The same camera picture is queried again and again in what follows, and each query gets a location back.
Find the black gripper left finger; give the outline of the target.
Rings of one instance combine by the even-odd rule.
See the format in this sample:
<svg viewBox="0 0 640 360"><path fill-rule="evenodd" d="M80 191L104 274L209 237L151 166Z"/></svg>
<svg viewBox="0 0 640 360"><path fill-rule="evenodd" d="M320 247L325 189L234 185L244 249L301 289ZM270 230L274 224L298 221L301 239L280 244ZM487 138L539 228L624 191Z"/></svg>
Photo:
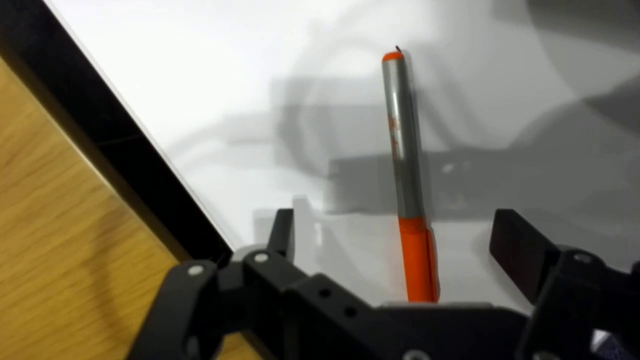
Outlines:
<svg viewBox="0 0 640 360"><path fill-rule="evenodd" d="M213 360L229 335L244 333L274 360L372 360L358 333L367 308L326 276L294 262L294 210L277 213L268 242L219 267L174 267L127 360Z"/></svg>

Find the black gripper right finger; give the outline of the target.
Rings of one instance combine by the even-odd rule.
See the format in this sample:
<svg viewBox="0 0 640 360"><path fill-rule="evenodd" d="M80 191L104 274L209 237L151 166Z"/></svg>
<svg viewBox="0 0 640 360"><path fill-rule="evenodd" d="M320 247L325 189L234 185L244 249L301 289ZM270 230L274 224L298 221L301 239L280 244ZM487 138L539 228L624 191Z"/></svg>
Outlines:
<svg viewBox="0 0 640 360"><path fill-rule="evenodd" d="M490 255L535 307L518 343L521 360L608 360L592 350L597 331L640 358L640 272L559 247L516 210L497 210Z"/></svg>

